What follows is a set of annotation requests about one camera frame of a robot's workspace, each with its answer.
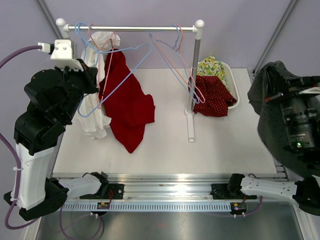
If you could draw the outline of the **white skirt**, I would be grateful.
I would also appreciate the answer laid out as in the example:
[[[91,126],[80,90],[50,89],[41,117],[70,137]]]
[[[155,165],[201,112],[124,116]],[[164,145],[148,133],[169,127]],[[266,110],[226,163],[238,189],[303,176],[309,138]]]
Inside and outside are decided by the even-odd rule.
[[[94,51],[90,47],[83,49],[81,53],[81,59],[89,67],[94,67],[93,56]],[[105,63],[105,70],[110,66],[109,63]],[[83,115],[87,115],[98,105],[98,93],[90,94],[83,99],[79,109]],[[89,136],[91,139],[101,139],[107,136],[106,129],[110,126],[111,118],[108,117],[102,107],[99,107],[89,117],[81,117],[76,114],[77,124],[81,127],[82,133]]]

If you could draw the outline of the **plain red skirt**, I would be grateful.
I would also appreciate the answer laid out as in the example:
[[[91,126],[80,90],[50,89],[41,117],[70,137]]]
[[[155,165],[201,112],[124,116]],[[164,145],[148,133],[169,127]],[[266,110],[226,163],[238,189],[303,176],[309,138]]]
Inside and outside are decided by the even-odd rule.
[[[150,94],[144,94],[135,100],[129,100],[128,103],[124,104],[127,110],[120,110],[120,107],[114,103],[112,103],[111,106],[119,110],[120,114],[119,116],[111,116],[110,108],[104,107],[106,115],[111,118],[109,126],[114,137],[131,154],[142,142],[146,125],[155,121],[156,107],[153,97]]]

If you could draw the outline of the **lemon print skirt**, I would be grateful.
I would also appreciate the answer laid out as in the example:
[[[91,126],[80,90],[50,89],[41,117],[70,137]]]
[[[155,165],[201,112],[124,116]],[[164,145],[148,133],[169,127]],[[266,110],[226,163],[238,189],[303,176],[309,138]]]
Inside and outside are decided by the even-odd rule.
[[[226,87],[228,86],[228,83],[225,80],[225,67],[222,62],[216,60],[213,55],[210,55],[198,62],[197,75],[202,77],[218,77]]]

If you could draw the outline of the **red polka dot skirt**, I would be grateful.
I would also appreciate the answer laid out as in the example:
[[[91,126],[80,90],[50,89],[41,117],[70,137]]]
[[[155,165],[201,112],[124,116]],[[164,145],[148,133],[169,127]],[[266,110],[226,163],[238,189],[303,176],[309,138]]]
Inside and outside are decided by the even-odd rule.
[[[196,94],[204,97],[204,103],[196,103],[193,107],[195,114],[206,117],[227,117],[229,107],[237,100],[227,90],[226,86],[217,76],[196,76]]]

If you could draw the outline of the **dark grey dotted skirt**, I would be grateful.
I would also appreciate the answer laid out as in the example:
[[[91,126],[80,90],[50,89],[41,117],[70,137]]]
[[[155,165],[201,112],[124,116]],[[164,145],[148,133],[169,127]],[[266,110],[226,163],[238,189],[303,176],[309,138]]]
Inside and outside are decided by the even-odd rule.
[[[298,76],[280,60],[264,65],[247,93],[272,156],[303,178],[320,175],[320,77]]]

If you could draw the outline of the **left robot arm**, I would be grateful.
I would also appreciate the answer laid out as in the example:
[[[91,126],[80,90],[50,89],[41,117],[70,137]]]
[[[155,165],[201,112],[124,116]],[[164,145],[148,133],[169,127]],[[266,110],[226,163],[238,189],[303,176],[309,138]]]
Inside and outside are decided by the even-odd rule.
[[[92,172],[70,180],[47,176],[58,139],[72,124],[80,102],[86,94],[98,92],[98,69],[82,60],[79,64],[80,69],[74,70],[69,66],[41,70],[24,87],[30,102],[14,126],[16,181],[4,199],[19,207],[25,221],[49,215],[73,198],[102,199],[108,194],[108,180],[103,173]]]

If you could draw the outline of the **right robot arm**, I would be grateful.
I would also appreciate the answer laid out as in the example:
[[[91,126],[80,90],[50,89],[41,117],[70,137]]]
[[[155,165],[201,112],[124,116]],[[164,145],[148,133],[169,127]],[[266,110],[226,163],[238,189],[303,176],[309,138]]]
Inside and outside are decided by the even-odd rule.
[[[255,76],[248,99],[259,116],[258,135],[271,155],[301,180],[276,182],[234,173],[226,189],[232,199],[281,199],[308,214],[320,214],[319,85],[318,76],[268,70]]]

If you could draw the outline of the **white clothes rack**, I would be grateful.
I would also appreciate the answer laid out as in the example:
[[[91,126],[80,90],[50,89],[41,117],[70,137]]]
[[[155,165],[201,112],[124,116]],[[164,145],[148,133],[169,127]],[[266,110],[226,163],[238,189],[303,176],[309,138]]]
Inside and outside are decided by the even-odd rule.
[[[64,40],[68,40],[70,38],[70,31],[75,32],[75,26],[70,26],[65,22],[63,18],[58,18],[55,22],[57,25],[62,37]],[[177,24],[173,24],[172,26],[164,27],[164,26],[91,26],[93,31],[100,31],[100,32],[149,32],[149,36],[152,39],[153,37],[156,38],[152,32],[176,32],[178,33],[178,37],[176,40],[176,43],[173,47],[169,46],[167,43],[164,43],[162,40],[157,39],[156,41],[153,41],[153,44],[155,45],[157,51],[159,52],[160,56],[163,58],[163,60],[166,62],[169,69],[171,69],[172,73],[175,75],[175,77],[179,80],[180,84],[182,86],[183,83],[181,80],[183,79],[182,76],[178,77],[175,74],[174,70],[175,67],[172,63],[170,63],[169,59],[165,56],[165,54],[162,52],[160,47],[156,44],[156,42],[161,42],[167,46],[173,51],[175,51],[177,57],[180,59],[183,69],[185,71],[186,76],[189,75],[190,80],[188,79],[184,88],[189,94],[188,98],[188,105],[187,108],[184,110],[184,114],[186,116],[187,121],[187,134],[188,134],[188,142],[193,143],[195,142],[195,128],[194,128],[194,113],[193,109],[196,103],[204,103],[205,98],[199,97],[196,93],[196,77],[197,77],[197,69],[198,69],[198,60],[199,60],[199,53],[200,53],[200,46],[201,46],[201,39],[203,35],[203,28],[205,26],[205,22],[201,19],[197,20],[195,22],[195,25],[192,27],[180,27]],[[195,42],[194,42],[194,51],[193,51],[193,61],[192,61],[192,68],[191,70],[187,67],[182,55],[180,54],[180,46],[178,46],[178,40],[183,39],[183,33],[193,33],[195,35]],[[140,47],[148,46],[149,52],[142,58],[142,60],[135,66],[137,69],[140,64],[150,55],[152,52],[152,47],[150,44],[141,44],[138,45],[136,48],[134,47],[127,47],[124,48],[126,50],[137,50]]]

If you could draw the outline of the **white perforated basket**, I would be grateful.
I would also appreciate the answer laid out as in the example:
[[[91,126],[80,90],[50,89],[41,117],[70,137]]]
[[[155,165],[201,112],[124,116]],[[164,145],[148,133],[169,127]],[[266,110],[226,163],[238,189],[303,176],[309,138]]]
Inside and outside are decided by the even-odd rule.
[[[225,68],[225,80],[227,82],[227,86],[226,89],[228,90],[228,92],[232,95],[232,97],[235,99],[235,103],[233,103],[232,105],[230,105],[228,107],[228,110],[231,110],[231,109],[234,109],[238,104],[239,104],[239,101],[240,101],[240,95],[239,95],[239,92],[238,92],[238,88],[237,88],[237,85],[236,85],[236,81],[235,81],[235,78],[234,78],[234,75],[233,75],[233,72],[230,68],[230,66],[228,64],[226,64],[225,62],[222,62],[224,68]]]

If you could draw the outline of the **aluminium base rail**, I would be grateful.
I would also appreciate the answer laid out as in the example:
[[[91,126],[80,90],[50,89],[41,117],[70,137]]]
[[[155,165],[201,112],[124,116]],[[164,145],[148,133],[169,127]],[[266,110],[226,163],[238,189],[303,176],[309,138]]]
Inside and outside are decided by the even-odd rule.
[[[228,185],[231,176],[217,174],[152,174],[133,175],[108,173],[112,184],[123,184],[124,198],[193,198],[205,197],[212,191],[211,185]],[[296,194],[298,185],[283,177],[246,176],[251,195],[287,201]]]

